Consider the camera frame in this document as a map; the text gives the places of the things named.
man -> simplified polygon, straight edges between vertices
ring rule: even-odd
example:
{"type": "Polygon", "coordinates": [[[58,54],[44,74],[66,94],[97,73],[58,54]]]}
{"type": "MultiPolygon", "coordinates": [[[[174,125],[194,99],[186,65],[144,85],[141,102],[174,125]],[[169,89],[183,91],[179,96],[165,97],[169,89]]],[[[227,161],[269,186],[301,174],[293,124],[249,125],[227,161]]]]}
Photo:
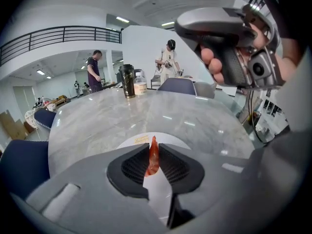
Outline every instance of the man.
{"type": "Polygon", "coordinates": [[[169,40],[166,48],[161,51],[161,55],[155,60],[161,72],[160,84],[163,84],[167,78],[176,77],[177,72],[180,70],[175,49],[176,42],[172,39],[169,40]]]}
{"type": "Polygon", "coordinates": [[[78,81],[75,82],[74,87],[76,89],[77,98],[80,97],[80,90],[79,90],[79,83],[78,81]]]}
{"type": "Polygon", "coordinates": [[[92,93],[102,90],[101,77],[99,76],[98,60],[102,58],[102,52],[95,50],[92,57],[88,59],[88,81],[91,87],[92,93]]]}

man in black shirt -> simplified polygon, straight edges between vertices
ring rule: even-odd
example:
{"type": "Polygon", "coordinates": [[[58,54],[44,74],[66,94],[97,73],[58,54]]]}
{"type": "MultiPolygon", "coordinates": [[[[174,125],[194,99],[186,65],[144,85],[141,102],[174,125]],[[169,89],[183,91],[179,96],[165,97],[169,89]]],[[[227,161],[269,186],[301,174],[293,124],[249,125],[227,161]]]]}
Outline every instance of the man in black shirt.
{"type": "Polygon", "coordinates": [[[95,50],[92,57],[88,59],[88,80],[92,93],[102,90],[101,77],[99,76],[98,60],[102,58],[102,52],[95,50]]]}

gray table surface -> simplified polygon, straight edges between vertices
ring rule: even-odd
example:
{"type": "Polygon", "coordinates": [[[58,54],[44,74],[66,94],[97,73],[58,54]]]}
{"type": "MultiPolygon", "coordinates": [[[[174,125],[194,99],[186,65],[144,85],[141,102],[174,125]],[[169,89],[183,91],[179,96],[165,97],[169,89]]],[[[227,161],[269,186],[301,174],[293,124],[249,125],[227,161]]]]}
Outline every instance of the gray table surface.
{"type": "Polygon", "coordinates": [[[59,109],[49,137],[50,175],[146,132],[173,135],[192,151],[248,158],[254,149],[234,112],[222,102],[153,90],[126,99],[122,89],[113,88],[59,109]]]}

gray handheld device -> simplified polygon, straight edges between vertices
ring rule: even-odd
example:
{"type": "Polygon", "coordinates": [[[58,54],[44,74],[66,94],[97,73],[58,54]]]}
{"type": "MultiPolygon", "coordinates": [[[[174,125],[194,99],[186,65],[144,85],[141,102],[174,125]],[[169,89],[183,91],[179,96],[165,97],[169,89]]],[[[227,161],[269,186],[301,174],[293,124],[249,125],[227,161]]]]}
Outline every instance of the gray handheld device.
{"type": "Polygon", "coordinates": [[[185,12],[177,18],[175,31],[200,58],[201,45],[213,51],[222,63],[225,85],[247,89],[282,86],[284,81],[275,58],[278,32],[262,14],[253,13],[270,32],[269,41],[261,49],[254,48],[257,32],[240,9],[208,7],[185,12]],[[238,48],[251,53],[247,63],[238,48]]]}

balcony railing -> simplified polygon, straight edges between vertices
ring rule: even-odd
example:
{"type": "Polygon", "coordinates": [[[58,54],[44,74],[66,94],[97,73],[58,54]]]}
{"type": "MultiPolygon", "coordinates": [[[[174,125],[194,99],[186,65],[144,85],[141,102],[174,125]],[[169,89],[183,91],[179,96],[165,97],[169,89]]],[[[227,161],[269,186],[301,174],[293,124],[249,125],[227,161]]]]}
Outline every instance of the balcony railing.
{"type": "Polygon", "coordinates": [[[62,26],[37,30],[0,47],[0,66],[33,49],[67,41],[109,41],[121,43],[121,32],[91,26],[62,26]]]}

